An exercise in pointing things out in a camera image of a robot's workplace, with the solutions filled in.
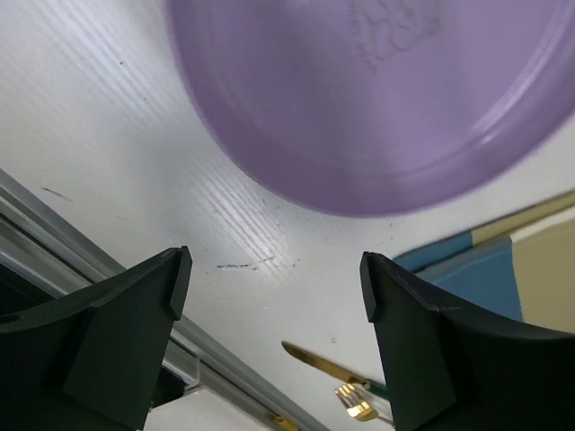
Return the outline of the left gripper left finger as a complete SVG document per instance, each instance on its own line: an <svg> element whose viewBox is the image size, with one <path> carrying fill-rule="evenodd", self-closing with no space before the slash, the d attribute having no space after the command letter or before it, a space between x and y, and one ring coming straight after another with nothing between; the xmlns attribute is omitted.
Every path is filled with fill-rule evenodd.
<svg viewBox="0 0 575 431"><path fill-rule="evenodd" d="M167 249L114 277L1 318L3 430L140 430L192 259Z"/></svg>

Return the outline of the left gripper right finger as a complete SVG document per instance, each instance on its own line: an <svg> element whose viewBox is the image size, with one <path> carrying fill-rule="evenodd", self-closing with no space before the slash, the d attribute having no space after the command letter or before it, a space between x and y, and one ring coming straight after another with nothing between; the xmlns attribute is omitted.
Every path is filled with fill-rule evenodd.
<svg viewBox="0 0 575 431"><path fill-rule="evenodd" d="M571 430L574 337L514 321L367 252L360 280L394 425Z"/></svg>

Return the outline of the lilac plastic plate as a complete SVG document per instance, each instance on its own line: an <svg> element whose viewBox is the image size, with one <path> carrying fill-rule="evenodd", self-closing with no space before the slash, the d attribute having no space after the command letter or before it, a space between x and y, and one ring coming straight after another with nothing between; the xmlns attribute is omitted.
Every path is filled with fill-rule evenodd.
<svg viewBox="0 0 575 431"><path fill-rule="evenodd" d="M574 110L571 1L170 1L166 20L217 145L328 214L458 197Z"/></svg>

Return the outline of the blue and beige cloth placemat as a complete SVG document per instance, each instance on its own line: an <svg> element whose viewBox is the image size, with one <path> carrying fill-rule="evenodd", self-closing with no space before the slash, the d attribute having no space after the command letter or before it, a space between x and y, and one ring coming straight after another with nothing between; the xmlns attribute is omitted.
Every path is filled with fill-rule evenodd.
<svg viewBox="0 0 575 431"><path fill-rule="evenodd" d="M574 330L574 194L408 251L395 262L482 308Z"/></svg>

